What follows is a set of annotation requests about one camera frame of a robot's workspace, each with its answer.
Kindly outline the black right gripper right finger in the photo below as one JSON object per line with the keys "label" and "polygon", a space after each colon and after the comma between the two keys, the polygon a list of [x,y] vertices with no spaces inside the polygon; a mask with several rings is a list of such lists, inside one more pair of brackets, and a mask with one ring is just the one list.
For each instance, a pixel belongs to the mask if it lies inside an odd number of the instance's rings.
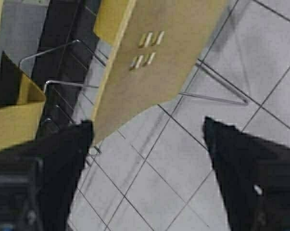
{"label": "black right gripper right finger", "polygon": [[233,231],[290,231],[290,147],[207,116],[203,138]]}

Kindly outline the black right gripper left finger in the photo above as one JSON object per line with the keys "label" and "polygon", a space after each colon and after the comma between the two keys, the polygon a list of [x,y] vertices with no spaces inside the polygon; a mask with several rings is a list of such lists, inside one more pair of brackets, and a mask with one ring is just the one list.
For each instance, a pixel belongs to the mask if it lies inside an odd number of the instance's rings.
{"label": "black right gripper left finger", "polygon": [[84,120],[0,150],[0,231],[64,231],[94,140]]}

